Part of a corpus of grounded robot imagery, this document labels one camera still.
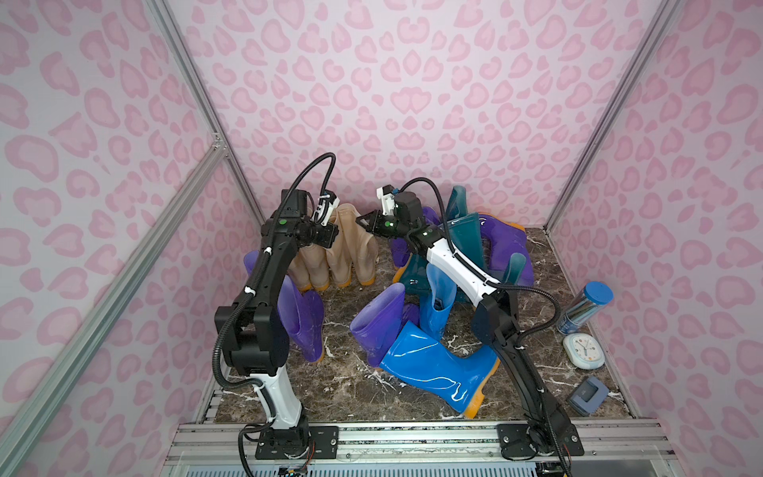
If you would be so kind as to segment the dark green rain boot front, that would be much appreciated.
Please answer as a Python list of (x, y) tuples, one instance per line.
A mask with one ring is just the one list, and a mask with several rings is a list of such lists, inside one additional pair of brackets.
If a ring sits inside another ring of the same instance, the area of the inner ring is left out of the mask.
[[(472, 213), (450, 221), (450, 232), (455, 246), (464, 252), (481, 270), (489, 273), (486, 264), (489, 243), (481, 237), (479, 215)], [(429, 294), (426, 266), (427, 261), (424, 258), (414, 256), (411, 253), (407, 264), (397, 269), (393, 282), (402, 283), (408, 294), (425, 296)]]

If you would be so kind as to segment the blue rain boot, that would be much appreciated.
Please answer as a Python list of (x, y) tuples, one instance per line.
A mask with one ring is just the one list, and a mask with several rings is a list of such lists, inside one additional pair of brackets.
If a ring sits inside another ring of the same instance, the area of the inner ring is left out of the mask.
[(385, 353), (381, 368), (401, 381), (443, 399), (467, 419), (476, 417), (483, 389), (500, 360), (486, 346), (462, 358), (417, 326), (407, 323)]
[(426, 267), (429, 294), (419, 300), (419, 327), (439, 341), (444, 335), (457, 295), (456, 283), (433, 264)]

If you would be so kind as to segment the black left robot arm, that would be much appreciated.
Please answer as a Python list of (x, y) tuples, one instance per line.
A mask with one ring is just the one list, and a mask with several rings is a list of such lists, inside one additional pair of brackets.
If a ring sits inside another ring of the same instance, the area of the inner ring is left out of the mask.
[(315, 452), (303, 405), (290, 384), (286, 362), (289, 336), (278, 312), (286, 296), (283, 282), (300, 248), (334, 238), (336, 229), (308, 215), (310, 194), (281, 193), (281, 204), (263, 226), (262, 247), (242, 291), (214, 317), (218, 338), (213, 349), (215, 381), (226, 391), (252, 389), (265, 413), (263, 423), (245, 425), (238, 439), (242, 465), (244, 443), (256, 438), (257, 459), (306, 459)]

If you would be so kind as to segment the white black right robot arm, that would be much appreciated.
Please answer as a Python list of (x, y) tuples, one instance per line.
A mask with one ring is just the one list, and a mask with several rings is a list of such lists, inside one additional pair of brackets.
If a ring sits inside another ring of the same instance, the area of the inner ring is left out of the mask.
[[(548, 390), (525, 351), (529, 336), (556, 324), (562, 309), (548, 292), (532, 287), (498, 282), (477, 268), (451, 240), (447, 224), (435, 228), (427, 224), (419, 198), (407, 189), (391, 185), (377, 190), (381, 210), (357, 220), (368, 232), (385, 238), (404, 239), (413, 250), (453, 279), (475, 305), (472, 331), (481, 343), (493, 350), (512, 376), (527, 419), (524, 447), (543, 455), (554, 455), (566, 467), (572, 457), (584, 455), (577, 429), (556, 397)], [(522, 330), (516, 312), (517, 294), (533, 293), (554, 306), (554, 317)]]

